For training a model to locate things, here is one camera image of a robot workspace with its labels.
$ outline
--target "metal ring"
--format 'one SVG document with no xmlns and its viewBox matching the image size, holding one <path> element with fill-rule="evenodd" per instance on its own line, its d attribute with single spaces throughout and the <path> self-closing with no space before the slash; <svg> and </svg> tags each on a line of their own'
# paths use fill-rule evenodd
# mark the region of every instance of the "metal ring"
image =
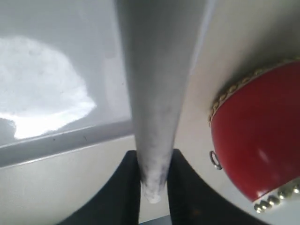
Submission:
<svg viewBox="0 0 300 225">
<path fill-rule="evenodd" d="M 222 169 L 222 166 L 221 166 L 221 164 L 220 164 L 220 162 L 218 160 L 218 157 L 217 157 L 217 155 L 216 155 L 216 153 L 214 151 L 210 151 L 210 160 L 211 160 L 212 164 L 214 165 L 214 167 L 217 170 L 221 170 Z"/>
</svg>

